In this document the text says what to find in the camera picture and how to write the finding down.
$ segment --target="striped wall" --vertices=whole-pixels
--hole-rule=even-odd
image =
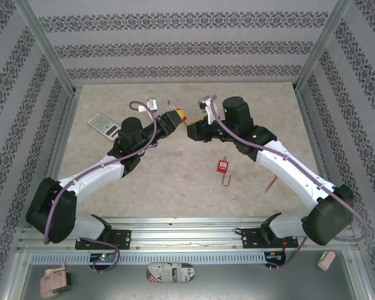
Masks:
[[[294,81],[336,0],[34,0],[75,85]]]
[[[375,0],[355,0],[301,91],[322,160],[371,228],[361,252],[375,290]]]
[[[67,102],[13,2],[0,0],[0,288]]]

